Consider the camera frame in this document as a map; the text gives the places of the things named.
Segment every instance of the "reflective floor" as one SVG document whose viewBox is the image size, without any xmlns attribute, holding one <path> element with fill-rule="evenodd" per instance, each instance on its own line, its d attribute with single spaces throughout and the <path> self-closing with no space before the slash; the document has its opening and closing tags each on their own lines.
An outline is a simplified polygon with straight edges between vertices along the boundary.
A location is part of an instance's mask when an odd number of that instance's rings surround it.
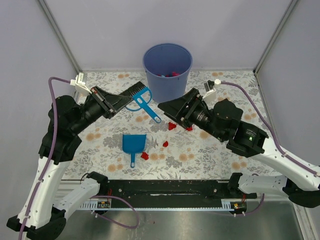
<svg viewBox="0 0 320 240">
<path fill-rule="evenodd" d="M 118 222 L 135 225 L 130 211 L 106 213 Z M 77 211 L 58 240 L 302 240 L 293 206 L 289 202 L 265 202 L 246 217 L 201 211 L 140 211 L 138 229 L 125 229 Z"/>
</svg>

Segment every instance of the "gray leaf pattern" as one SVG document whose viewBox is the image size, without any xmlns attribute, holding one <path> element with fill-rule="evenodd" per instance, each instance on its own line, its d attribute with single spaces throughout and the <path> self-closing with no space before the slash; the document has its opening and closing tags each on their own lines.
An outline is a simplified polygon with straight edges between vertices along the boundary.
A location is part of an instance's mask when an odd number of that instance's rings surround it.
<svg viewBox="0 0 320 240">
<path fill-rule="evenodd" d="M 241 85 L 261 114 L 267 117 L 252 71 L 191 71 L 186 92 L 197 88 L 204 95 L 204 82 L 217 78 Z M 138 81 L 148 85 L 144 72 L 89 72 L 86 84 L 89 88 L 99 86 L 109 93 L 119 94 Z M 243 121 L 257 125 L 270 134 L 239 89 L 226 85 L 217 87 L 217 101 L 225 98 L 243 110 Z M 85 99 L 80 94 L 78 103 L 84 103 Z M 209 103 L 208 107 L 213 108 L 214 104 Z M 110 179 L 127 180 L 228 179 L 233 172 L 279 175 L 261 162 L 233 154 L 226 149 L 226 143 L 220 143 L 197 126 L 193 126 L 193 131 L 186 131 L 180 126 L 169 131 L 168 123 L 172 120 L 157 108 L 153 100 L 149 106 L 161 117 L 160 124 L 155 123 L 144 110 L 132 112 L 123 109 L 112 119 L 99 118 L 80 133 L 82 143 L 63 179 L 80 179 L 84 173 L 91 171 L 97 171 Z M 136 109 L 137 105 L 133 102 L 129 107 Z M 141 153 L 137 153 L 135 168 L 131 168 L 130 155 L 122 151 L 123 134 L 146 134 L 144 151 L 148 153 L 149 159 L 144 160 Z M 165 141 L 168 141 L 168 147 L 163 147 Z"/>
</svg>

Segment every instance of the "bucket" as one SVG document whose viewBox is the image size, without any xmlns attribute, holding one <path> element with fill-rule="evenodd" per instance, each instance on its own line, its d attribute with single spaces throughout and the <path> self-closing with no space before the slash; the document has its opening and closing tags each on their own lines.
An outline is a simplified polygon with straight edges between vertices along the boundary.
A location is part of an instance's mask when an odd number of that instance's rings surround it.
<svg viewBox="0 0 320 240">
<path fill-rule="evenodd" d="M 157 103 L 177 99 L 185 94 L 193 62 L 186 48 L 174 43 L 155 45 L 145 52 L 142 62 L 152 99 Z"/>
</svg>

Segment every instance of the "blue dustpan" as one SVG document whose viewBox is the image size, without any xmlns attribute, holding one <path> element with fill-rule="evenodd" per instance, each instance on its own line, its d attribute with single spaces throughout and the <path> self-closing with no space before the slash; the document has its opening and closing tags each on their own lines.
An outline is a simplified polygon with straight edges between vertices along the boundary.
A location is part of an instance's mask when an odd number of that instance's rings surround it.
<svg viewBox="0 0 320 240">
<path fill-rule="evenodd" d="M 132 168 L 135 167 L 136 154 L 142 153 L 145 149 L 147 135 L 122 135 L 122 150 L 126 154 L 131 154 Z"/>
</svg>

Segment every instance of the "table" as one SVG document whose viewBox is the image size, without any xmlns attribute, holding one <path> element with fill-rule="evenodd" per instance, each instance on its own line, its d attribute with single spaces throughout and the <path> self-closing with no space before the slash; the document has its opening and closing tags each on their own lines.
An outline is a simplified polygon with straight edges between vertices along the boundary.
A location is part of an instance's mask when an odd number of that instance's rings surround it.
<svg viewBox="0 0 320 240">
<path fill-rule="evenodd" d="M 262 115 L 266 112 L 252 71 L 191 71 L 188 77 L 186 92 L 197 88 L 205 94 L 204 82 L 220 79 L 241 85 L 251 96 Z M 88 72 L 87 86 L 99 86 L 103 90 L 119 94 L 138 81 L 147 84 L 144 72 Z M 236 87 L 221 85 L 217 88 L 217 101 L 227 98 L 243 110 L 242 120 L 255 124 L 265 130 L 266 126 L 247 100 Z M 228 179 L 233 172 L 279 175 L 271 167 L 256 160 L 241 157 L 226 149 L 226 142 L 217 139 L 193 127 L 187 131 L 180 126 L 168 130 L 172 122 L 151 101 L 149 106 L 161 117 L 162 122 L 154 122 L 144 110 L 131 112 L 121 110 L 112 119 L 99 118 L 79 136 L 82 143 L 77 149 L 73 161 L 62 179 L 78 180 L 85 173 L 96 171 L 109 179 L 150 180 L 150 179 Z M 144 160 L 136 154 L 135 168 L 130 167 L 131 157 L 122 151 L 123 134 L 146 134 L 145 152 L 149 159 Z"/>
</svg>

